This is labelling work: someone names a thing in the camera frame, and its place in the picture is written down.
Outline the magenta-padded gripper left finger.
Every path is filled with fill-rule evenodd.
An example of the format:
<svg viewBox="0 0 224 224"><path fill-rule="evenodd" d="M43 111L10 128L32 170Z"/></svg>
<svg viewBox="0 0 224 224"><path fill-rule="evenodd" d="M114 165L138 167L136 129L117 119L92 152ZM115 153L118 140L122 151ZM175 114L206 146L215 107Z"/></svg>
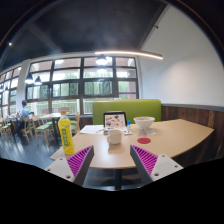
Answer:
<svg viewBox="0 0 224 224"><path fill-rule="evenodd" d="M91 145L68 158L59 157L46 168L46 171L82 186L93 157L94 146Z"/></svg>

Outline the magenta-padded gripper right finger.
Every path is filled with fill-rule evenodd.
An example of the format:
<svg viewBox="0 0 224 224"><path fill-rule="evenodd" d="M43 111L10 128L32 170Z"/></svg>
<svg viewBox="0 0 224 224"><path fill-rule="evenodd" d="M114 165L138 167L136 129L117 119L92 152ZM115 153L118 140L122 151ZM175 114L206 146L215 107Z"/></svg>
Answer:
<svg viewBox="0 0 224 224"><path fill-rule="evenodd" d="M165 154L155 155L135 145L130 146L130 155L144 185L182 169L182 166L169 156Z"/></svg>

